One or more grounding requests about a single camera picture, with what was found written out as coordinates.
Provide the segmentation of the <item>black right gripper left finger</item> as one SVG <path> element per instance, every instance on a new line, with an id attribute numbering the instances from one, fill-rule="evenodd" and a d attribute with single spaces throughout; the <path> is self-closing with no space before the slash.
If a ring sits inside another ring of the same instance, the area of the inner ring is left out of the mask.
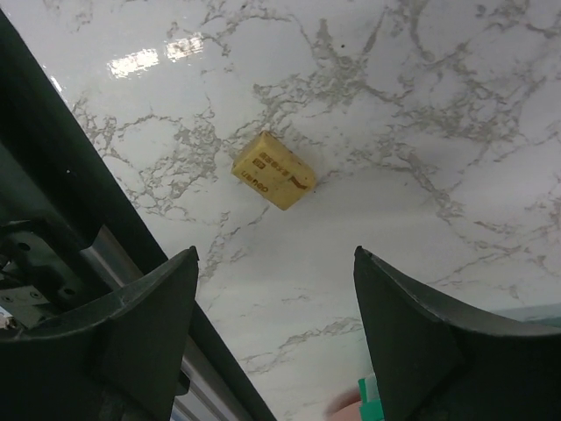
<path id="1" fill-rule="evenodd" d="M 195 306 L 190 247 L 27 330 L 1 332 L 3 420 L 168 420 Z"/>

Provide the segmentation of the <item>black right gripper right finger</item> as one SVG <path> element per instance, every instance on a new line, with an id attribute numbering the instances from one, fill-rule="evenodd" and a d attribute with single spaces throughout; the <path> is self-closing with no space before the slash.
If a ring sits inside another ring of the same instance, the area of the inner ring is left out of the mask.
<path id="1" fill-rule="evenodd" d="M 560 330 L 478 309 L 364 248 L 360 316 L 388 420 L 557 420 Z"/>

